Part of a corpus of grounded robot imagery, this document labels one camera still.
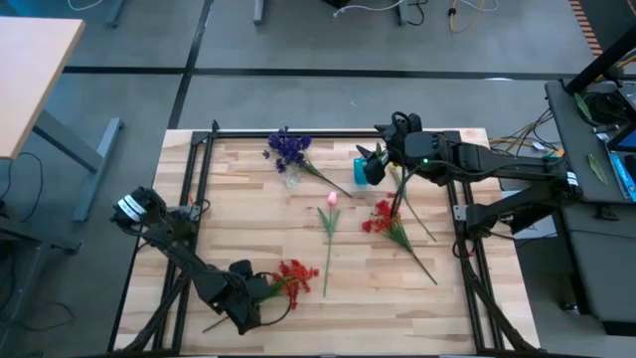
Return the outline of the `tablet with blue screen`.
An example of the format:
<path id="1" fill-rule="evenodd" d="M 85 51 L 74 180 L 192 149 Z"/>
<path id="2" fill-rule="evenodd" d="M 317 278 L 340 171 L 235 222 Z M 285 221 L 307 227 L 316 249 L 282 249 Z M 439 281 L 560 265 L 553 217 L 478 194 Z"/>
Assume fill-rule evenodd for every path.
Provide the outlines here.
<path id="1" fill-rule="evenodd" d="M 607 143 L 609 150 L 636 153 L 636 122 L 625 125 Z"/>

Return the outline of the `black aluminium table frame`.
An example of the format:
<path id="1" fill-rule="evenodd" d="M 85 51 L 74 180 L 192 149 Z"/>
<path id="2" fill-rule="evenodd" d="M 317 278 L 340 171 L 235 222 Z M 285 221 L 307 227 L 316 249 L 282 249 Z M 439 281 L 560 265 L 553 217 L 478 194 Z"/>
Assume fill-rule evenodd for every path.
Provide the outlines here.
<path id="1" fill-rule="evenodd" d="M 279 322 L 239 335 L 186 288 L 140 356 L 471 354 L 482 345 L 502 345 L 482 303 L 468 300 L 460 260 L 451 251 L 452 206 L 465 197 L 483 204 L 498 200 L 495 180 L 454 191 L 420 178 L 409 181 L 407 198 L 437 242 L 406 205 L 401 217 L 435 285 L 404 249 L 362 230 L 375 205 L 397 186 L 391 178 L 378 186 L 354 181 L 356 146 L 374 147 L 372 131 L 311 134 L 311 161 L 352 197 L 309 175 L 287 188 L 262 156 L 267 136 L 266 130 L 170 130 L 153 186 L 172 206 L 209 201 L 196 244 L 205 262 L 226 268 L 248 259 L 255 270 L 273 272 L 281 262 L 297 260 L 320 271 L 309 282 L 311 291 L 301 292 L 297 308 Z M 323 296 L 328 238 L 318 208 L 327 211 L 331 192 L 338 195 L 340 217 Z"/>

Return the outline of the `light wooden desk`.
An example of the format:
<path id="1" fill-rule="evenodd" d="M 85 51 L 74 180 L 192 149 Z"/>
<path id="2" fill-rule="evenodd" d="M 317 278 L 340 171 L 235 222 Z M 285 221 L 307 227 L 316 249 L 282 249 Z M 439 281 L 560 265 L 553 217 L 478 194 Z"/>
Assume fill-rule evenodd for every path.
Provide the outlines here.
<path id="1" fill-rule="evenodd" d="M 0 159 L 17 157 L 83 30 L 81 19 L 0 16 Z"/>

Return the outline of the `green leaf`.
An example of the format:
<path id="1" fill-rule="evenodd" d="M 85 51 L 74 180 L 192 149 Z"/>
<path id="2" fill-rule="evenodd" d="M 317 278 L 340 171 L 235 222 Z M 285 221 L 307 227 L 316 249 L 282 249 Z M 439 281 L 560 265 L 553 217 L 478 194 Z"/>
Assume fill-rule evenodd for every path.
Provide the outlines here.
<path id="1" fill-rule="evenodd" d="M 606 185 L 607 184 L 607 179 L 605 177 L 605 174 L 600 166 L 600 164 L 598 163 L 598 161 L 595 159 L 595 157 L 589 153 L 587 155 L 587 160 L 588 160 L 588 164 L 590 169 L 592 170 L 592 172 L 594 173 L 594 175 L 597 177 L 597 179 L 603 184 Z"/>
<path id="2" fill-rule="evenodd" d="M 577 110 L 581 116 L 581 118 L 588 123 L 589 125 L 593 125 L 592 117 L 589 112 L 589 108 L 585 103 L 583 97 L 579 93 L 574 94 L 574 99 L 576 102 Z"/>

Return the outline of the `grey desk leg frame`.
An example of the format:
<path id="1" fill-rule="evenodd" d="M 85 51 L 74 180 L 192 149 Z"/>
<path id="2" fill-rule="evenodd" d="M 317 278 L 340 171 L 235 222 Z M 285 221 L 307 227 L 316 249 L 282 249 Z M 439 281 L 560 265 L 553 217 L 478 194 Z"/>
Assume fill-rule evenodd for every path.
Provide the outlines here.
<path id="1" fill-rule="evenodd" d="M 87 220 L 101 178 L 106 171 L 111 150 L 115 147 L 122 128 L 121 119 L 112 118 L 99 145 L 93 148 L 45 110 L 39 115 L 33 131 L 88 172 L 79 189 L 79 200 L 73 212 L 74 221 Z"/>

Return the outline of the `grey side table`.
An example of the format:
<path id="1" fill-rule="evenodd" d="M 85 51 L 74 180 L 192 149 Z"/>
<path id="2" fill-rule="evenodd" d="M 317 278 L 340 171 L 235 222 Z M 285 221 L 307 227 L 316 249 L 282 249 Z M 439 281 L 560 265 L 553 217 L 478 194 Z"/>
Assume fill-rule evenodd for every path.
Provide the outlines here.
<path id="1" fill-rule="evenodd" d="M 576 175 L 583 193 L 583 201 L 619 205 L 636 205 L 623 196 L 604 143 L 592 127 L 579 115 L 575 99 L 568 94 L 562 82 L 545 84 L 547 100 L 555 116 L 560 141 L 570 170 Z M 587 155 L 591 153 L 600 164 L 607 184 L 603 185 L 589 167 Z"/>

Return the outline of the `black diagonal beam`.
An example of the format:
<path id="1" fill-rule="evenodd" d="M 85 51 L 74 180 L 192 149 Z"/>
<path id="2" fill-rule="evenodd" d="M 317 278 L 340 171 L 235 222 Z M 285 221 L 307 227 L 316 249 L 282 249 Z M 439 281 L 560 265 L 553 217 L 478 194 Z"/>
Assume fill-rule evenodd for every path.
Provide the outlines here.
<path id="1" fill-rule="evenodd" d="M 587 88 L 599 76 L 605 74 L 613 65 L 636 47 L 636 25 L 633 25 L 614 44 L 591 62 L 582 72 L 574 77 L 566 86 L 569 94 Z"/>

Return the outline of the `dark grey desk foot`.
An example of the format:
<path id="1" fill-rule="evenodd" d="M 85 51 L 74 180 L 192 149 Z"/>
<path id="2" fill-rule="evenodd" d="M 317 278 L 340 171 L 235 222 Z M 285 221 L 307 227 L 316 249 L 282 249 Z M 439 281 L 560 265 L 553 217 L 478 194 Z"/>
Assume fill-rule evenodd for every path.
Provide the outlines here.
<path id="1" fill-rule="evenodd" d="M 13 218 L 0 200 L 0 235 L 8 236 L 11 240 L 23 240 L 38 244 L 46 244 L 53 249 L 62 250 L 66 255 L 76 255 L 81 243 L 63 238 L 62 236 L 46 233 L 43 230 L 21 223 Z"/>

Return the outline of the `pink artificial tulip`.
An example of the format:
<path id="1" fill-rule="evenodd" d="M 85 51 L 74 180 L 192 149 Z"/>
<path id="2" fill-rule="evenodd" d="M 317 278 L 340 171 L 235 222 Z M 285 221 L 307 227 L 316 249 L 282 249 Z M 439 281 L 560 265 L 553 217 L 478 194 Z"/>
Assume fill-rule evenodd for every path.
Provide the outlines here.
<path id="1" fill-rule="evenodd" d="M 340 217 L 340 210 L 338 209 L 338 202 L 339 202 L 338 195 L 335 192 L 331 192 L 327 196 L 326 202 L 327 202 L 327 211 L 323 211 L 321 208 L 318 208 L 318 213 L 328 238 L 327 258 L 326 258 L 326 264 L 325 264 L 324 273 L 323 273 L 324 275 L 323 296 L 326 296 L 327 294 L 333 236 L 334 236 L 335 229 Z"/>

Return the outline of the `red artificial flower bunch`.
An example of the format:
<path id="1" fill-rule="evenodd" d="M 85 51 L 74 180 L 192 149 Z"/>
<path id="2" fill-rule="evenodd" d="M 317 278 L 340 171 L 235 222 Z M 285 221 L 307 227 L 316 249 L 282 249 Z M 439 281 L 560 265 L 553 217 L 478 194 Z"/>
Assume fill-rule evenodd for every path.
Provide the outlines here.
<path id="1" fill-rule="evenodd" d="M 288 263 L 281 262 L 276 272 L 260 271 L 255 273 L 265 274 L 270 287 L 270 294 L 260 305 L 272 298 L 282 296 L 287 298 L 287 308 L 279 318 L 268 322 L 263 322 L 261 318 L 261 326 L 267 326 L 279 322 L 289 311 L 297 308 L 298 295 L 302 291 L 305 293 L 311 291 L 309 281 L 317 277 L 320 271 L 317 268 L 308 268 L 301 262 L 292 260 Z M 225 313 L 228 315 L 226 309 L 230 303 L 232 292 L 229 269 L 220 270 L 216 267 L 208 266 L 201 274 L 195 277 L 195 288 L 199 299 L 210 309 L 217 314 Z"/>
<path id="2" fill-rule="evenodd" d="M 429 270 L 424 266 L 417 256 L 407 234 L 398 209 L 395 208 L 397 203 L 397 194 L 389 193 L 386 199 L 379 201 L 375 205 L 374 212 L 370 214 L 367 221 L 362 223 L 362 230 L 368 234 L 382 234 L 385 238 L 391 240 L 415 260 L 417 265 L 423 270 L 428 278 L 438 285 L 437 280 L 432 276 Z"/>

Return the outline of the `blue box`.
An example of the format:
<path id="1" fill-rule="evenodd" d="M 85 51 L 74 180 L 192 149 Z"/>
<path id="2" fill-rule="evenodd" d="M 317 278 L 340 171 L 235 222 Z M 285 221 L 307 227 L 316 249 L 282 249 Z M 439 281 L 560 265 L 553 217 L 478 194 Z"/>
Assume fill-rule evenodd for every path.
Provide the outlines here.
<path id="1" fill-rule="evenodd" d="M 630 202 L 636 202 L 636 183 L 628 173 L 620 156 L 616 152 L 610 151 L 609 159 L 623 196 Z"/>

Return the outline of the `dark grey bench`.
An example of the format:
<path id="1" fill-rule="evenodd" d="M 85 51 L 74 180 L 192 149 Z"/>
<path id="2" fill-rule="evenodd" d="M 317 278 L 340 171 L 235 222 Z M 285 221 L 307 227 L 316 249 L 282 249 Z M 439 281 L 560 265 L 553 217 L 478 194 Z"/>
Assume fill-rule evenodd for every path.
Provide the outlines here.
<path id="1" fill-rule="evenodd" d="M 580 312 L 608 335 L 636 337 L 636 205 L 576 204 L 561 211 L 563 235 L 574 266 Z"/>

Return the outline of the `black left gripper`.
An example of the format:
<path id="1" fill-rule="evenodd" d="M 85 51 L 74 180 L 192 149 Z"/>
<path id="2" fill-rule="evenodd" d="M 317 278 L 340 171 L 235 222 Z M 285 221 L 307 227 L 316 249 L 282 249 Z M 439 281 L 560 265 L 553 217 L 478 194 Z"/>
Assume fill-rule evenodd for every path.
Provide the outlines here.
<path id="1" fill-rule="evenodd" d="M 234 262 L 229 267 L 232 292 L 226 312 L 239 334 L 262 325 L 260 303 L 270 294 L 263 273 L 255 273 L 249 260 Z"/>

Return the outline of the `white paper sheet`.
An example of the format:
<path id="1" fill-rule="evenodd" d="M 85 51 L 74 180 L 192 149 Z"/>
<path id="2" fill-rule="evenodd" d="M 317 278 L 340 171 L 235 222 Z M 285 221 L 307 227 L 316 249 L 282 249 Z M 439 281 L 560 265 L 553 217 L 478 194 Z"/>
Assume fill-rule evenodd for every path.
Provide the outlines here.
<path id="1" fill-rule="evenodd" d="M 513 196 L 517 193 L 521 192 L 521 190 L 504 190 L 502 192 L 502 199 Z M 512 216 L 504 217 L 504 219 L 500 220 L 503 224 L 508 225 L 512 222 Z M 540 238 L 552 238 L 557 235 L 557 230 L 555 226 L 555 221 L 552 215 L 548 215 L 539 221 L 531 224 L 526 229 L 513 234 L 513 238 L 515 240 L 534 240 Z"/>

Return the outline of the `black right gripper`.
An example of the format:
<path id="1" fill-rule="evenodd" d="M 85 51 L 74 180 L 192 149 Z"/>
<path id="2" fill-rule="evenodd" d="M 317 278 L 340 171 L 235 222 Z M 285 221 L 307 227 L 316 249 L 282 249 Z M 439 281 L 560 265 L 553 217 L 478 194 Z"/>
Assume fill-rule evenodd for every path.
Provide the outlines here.
<path id="1" fill-rule="evenodd" d="M 423 131 L 418 114 L 396 111 L 389 124 L 375 124 L 374 129 L 385 142 L 387 159 L 378 157 L 376 150 L 356 146 L 366 159 L 364 174 L 370 185 L 378 185 L 384 180 L 389 163 L 402 165 L 408 172 L 438 186 L 450 181 L 448 168 L 441 155 L 441 136 Z"/>

